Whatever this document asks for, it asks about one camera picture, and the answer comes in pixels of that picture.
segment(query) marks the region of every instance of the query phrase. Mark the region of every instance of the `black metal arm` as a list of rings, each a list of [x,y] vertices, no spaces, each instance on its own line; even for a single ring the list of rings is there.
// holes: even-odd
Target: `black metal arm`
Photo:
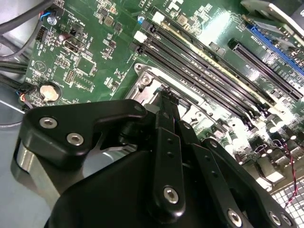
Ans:
[[[197,139],[177,105],[162,91],[148,111],[133,100],[29,111],[11,170],[53,209],[46,228],[296,227],[219,143]],[[96,144],[127,155],[84,179]]]

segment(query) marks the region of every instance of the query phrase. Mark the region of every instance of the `blue pcie slot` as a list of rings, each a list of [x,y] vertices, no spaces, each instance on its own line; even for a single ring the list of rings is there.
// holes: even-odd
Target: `blue pcie slot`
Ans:
[[[276,48],[269,39],[267,39],[262,33],[260,33],[255,26],[248,25],[247,28],[249,31],[254,34],[261,42],[263,42],[269,49],[275,52],[286,64],[291,66],[293,70],[304,76],[304,71],[294,63],[287,55],[285,55],[282,51]]]

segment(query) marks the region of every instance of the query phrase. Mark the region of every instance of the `blue wire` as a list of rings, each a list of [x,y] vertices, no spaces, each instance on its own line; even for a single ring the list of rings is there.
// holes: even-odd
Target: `blue wire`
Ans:
[[[40,16],[40,20],[42,20],[43,17],[48,16],[48,15],[50,15],[50,14],[51,14],[51,13],[48,12],[48,13],[45,13],[45,14],[41,15],[41,16]]]

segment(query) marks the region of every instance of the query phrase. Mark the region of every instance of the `screw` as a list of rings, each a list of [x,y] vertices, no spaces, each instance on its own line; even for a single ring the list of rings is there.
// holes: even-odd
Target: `screw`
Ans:
[[[179,201],[179,196],[173,188],[166,187],[163,190],[163,195],[169,201],[169,203],[176,204]]]
[[[277,226],[280,226],[280,225],[281,225],[280,219],[279,219],[273,212],[269,212],[269,216],[270,216],[271,220],[272,220]]]
[[[47,22],[48,22],[48,24],[54,26],[54,25],[57,24],[57,19],[56,19],[55,17],[49,16],[49,17],[47,18]]]
[[[210,144],[215,148],[217,148],[217,146],[218,146],[213,140],[210,141]]]
[[[136,66],[136,70],[141,70],[141,69],[142,69],[142,66],[138,64],[138,65]]]
[[[187,129],[191,129],[191,126],[190,126],[188,123],[184,123],[184,126],[185,126]]]
[[[137,111],[140,111],[140,112],[143,110],[139,105],[135,105],[134,108],[135,108]]]
[[[231,220],[231,222],[236,226],[236,227],[241,227],[242,226],[242,219],[241,217],[234,211],[234,210],[228,210],[228,217]]]
[[[58,123],[55,119],[51,117],[43,117],[39,120],[39,124],[43,128],[53,129],[57,127]]]
[[[142,83],[144,86],[147,86],[150,82],[151,82],[151,80],[148,76],[142,77]]]
[[[74,146],[80,146],[84,143],[84,139],[80,134],[77,133],[70,133],[67,135],[66,140],[74,145]]]
[[[283,218],[283,220],[290,226],[292,226],[292,222],[290,221],[290,219],[285,215],[285,214],[281,214],[281,217]]]
[[[169,115],[166,112],[163,113],[163,116],[166,117],[167,119],[170,118]]]

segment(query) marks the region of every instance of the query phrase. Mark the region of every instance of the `wire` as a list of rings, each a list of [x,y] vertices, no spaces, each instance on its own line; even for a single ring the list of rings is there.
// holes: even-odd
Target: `wire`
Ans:
[[[21,55],[29,46],[30,44],[34,41],[34,39],[36,38],[37,34],[39,33],[39,30],[42,26],[42,21],[39,20],[32,35],[29,37],[28,41],[24,44],[24,46],[17,52],[11,54],[11,55],[8,55],[8,56],[1,56],[0,57],[0,61],[3,61],[3,60],[6,60],[6,59],[10,59],[10,58],[14,58],[16,56],[19,56]]]
[[[14,63],[9,61],[0,61],[0,67],[11,67],[11,68],[18,68],[18,69],[27,69],[28,65],[24,63]]]
[[[25,75],[26,74],[26,69],[16,69],[16,68],[11,68],[11,67],[6,67],[6,66],[0,66],[0,71],[5,71],[9,73],[14,73],[14,74],[20,74],[20,75]]]
[[[12,52],[17,52],[20,48],[17,47],[15,44],[10,42],[8,39],[6,39],[4,36],[0,35],[0,43],[4,46],[7,46]],[[27,57],[24,53],[20,54],[18,56],[23,62],[29,62],[29,57]]]
[[[28,21],[31,18],[38,15],[40,12],[49,8],[53,3],[54,3],[54,0],[44,0],[40,4],[38,4],[35,7],[29,9],[25,13],[19,15],[18,17],[1,24],[0,25],[0,35],[2,35],[4,33],[7,33],[9,31],[12,31],[13,29],[22,25],[26,21]]]
[[[19,126],[22,123],[22,121],[17,123],[11,123],[11,124],[0,124],[0,128],[9,128],[9,127],[15,127]]]
[[[41,15],[41,16],[40,16],[40,20],[43,20],[43,18],[44,18],[45,16],[48,16],[48,15],[50,15],[50,14],[51,14],[51,13],[48,12],[48,13],[45,13],[45,14]]]
[[[285,207],[286,208],[288,206],[288,204],[290,204],[293,199],[297,196],[297,193],[298,193],[298,186],[296,184],[296,176],[295,176],[295,165],[294,165],[294,158],[293,156],[290,154],[290,151],[287,147],[287,145],[285,145],[285,150],[287,152],[287,154],[289,154],[290,156],[290,163],[291,163],[291,172],[292,172],[292,175],[293,175],[293,180],[294,180],[294,192],[292,194],[292,196],[288,199],[288,201],[286,202],[285,204]]]

